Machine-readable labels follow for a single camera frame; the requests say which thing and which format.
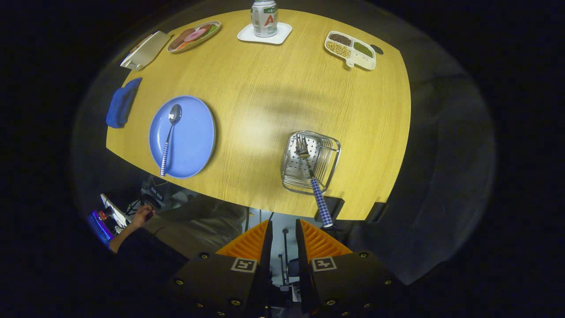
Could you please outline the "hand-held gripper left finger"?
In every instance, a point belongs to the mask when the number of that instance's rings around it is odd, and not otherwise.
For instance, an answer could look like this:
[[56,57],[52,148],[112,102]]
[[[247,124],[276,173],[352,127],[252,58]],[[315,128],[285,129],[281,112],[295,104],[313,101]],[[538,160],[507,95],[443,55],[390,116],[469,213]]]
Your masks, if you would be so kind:
[[181,267],[166,292],[182,317],[264,318],[270,315],[272,221],[263,221],[220,250]]

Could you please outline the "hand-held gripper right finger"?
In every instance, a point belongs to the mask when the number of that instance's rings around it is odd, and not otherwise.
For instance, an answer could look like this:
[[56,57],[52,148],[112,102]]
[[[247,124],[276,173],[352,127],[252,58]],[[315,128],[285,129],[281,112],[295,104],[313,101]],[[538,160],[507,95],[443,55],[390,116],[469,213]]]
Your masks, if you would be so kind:
[[311,318],[369,318],[384,314],[403,284],[370,251],[352,251],[326,231],[297,220],[302,310]]

